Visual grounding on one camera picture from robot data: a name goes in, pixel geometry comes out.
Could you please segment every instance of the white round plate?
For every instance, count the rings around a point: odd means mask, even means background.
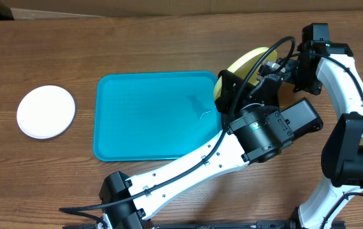
[[[75,103],[65,89],[53,85],[29,92],[17,108],[17,124],[23,133],[48,139],[65,131],[74,119]]]

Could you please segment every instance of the wooden table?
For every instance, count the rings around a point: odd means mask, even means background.
[[[363,11],[261,13],[193,17],[96,18],[0,22],[0,228],[61,228],[90,222],[59,207],[99,203],[103,179],[121,170],[133,175],[159,162],[100,162],[92,152],[98,81],[111,73],[209,70],[272,45],[311,22],[328,22],[331,39],[348,43],[363,80]],[[289,44],[280,49],[286,55]],[[17,126],[23,96],[41,85],[69,90],[76,101],[72,126],[60,137],[37,141]],[[317,186],[320,153],[336,117],[326,91],[319,96],[280,90],[284,108],[306,96],[324,129],[297,140],[280,156],[194,188],[171,202],[156,223],[238,222],[286,219]],[[363,228],[363,198],[338,216]]]

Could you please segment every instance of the teal plastic tray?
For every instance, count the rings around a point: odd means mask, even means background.
[[[221,130],[208,71],[111,74],[100,80],[94,154],[102,161],[179,158]]]

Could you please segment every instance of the black cable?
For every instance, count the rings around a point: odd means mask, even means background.
[[[323,223],[320,226],[320,229],[324,229],[324,226],[327,223],[327,220],[329,220],[329,218],[332,216],[333,212],[340,206],[340,204],[343,202],[343,200],[348,200],[349,196],[359,196],[359,197],[363,197],[363,193],[357,193],[357,192],[350,192],[350,193],[345,193],[337,202],[336,204],[332,207],[332,209],[329,211],[329,213],[326,215],[326,217],[323,219]]]
[[[292,47],[290,49],[290,52],[288,53],[287,57],[288,59],[290,58],[290,56],[293,54],[294,51],[294,46],[295,46],[295,38],[292,36],[287,36],[285,38],[280,39],[278,42],[276,42],[272,47],[270,47],[262,56],[261,58],[253,65],[253,67],[251,68],[251,70],[248,72],[248,74],[246,75],[244,82],[241,86],[241,88],[238,90],[237,94],[235,95],[232,104],[230,106],[230,110],[228,113],[228,118],[227,118],[227,123],[230,123],[233,119],[233,115],[234,115],[234,110],[237,106],[238,100],[241,97],[241,94],[243,93],[243,90],[248,82],[248,80],[250,79],[250,77],[252,76],[252,74],[257,70],[257,68],[261,65],[261,63],[266,59],[266,57],[271,54],[271,52],[273,52],[275,49],[277,49],[280,45],[282,45],[284,42],[286,41],[291,41],[292,42]],[[156,186],[153,186],[151,188],[148,188],[145,191],[141,191],[131,197],[125,198],[123,200],[119,200],[116,202],[112,202],[112,203],[108,203],[108,204],[97,204],[97,205],[90,205],[90,206],[85,206],[85,207],[61,207],[59,209],[60,212],[63,213],[67,213],[67,214],[72,214],[74,212],[80,212],[80,211],[90,211],[90,210],[95,210],[95,209],[104,209],[107,207],[111,207],[113,205],[117,205],[117,204],[122,204],[124,202],[128,202],[131,200],[134,200],[135,198],[138,197],[142,197],[143,195],[146,195],[147,193],[150,193],[152,191],[158,190],[159,188],[162,188],[172,182],[175,182],[183,177],[185,177],[186,175],[190,174],[191,172],[195,171],[196,169],[198,169],[200,166],[204,165],[217,151],[218,147],[220,146],[225,134],[227,133],[227,127],[224,127],[220,137],[218,138],[218,141],[215,143],[213,149],[210,151],[210,153],[204,158],[202,159],[199,163],[197,163],[195,166],[191,167],[190,169],[186,170],[185,172],[167,180],[164,181]]]
[[[354,74],[351,72],[350,68],[346,67],[344,64],[340,63],[339,61],[337,61],[336,59],[332,58],[332,57],[328,57],[322,54],[318,54],[318,53],[297,53],[297,54],[293,54],[291,57],[298,57],[300,55],[309,55],[309,56],[315,56],[315,57],[320,57],[320,58],[325,58],[327,60],[330,60],[331,62],[337,64],[339,67],[341,67],[346,73],[348,73],[348,75],[351,77],[355,88],[357,89],[361,101],[363,103],[363,91],[360,87],[359,82],[357,81],[357,78],[354,76]]]

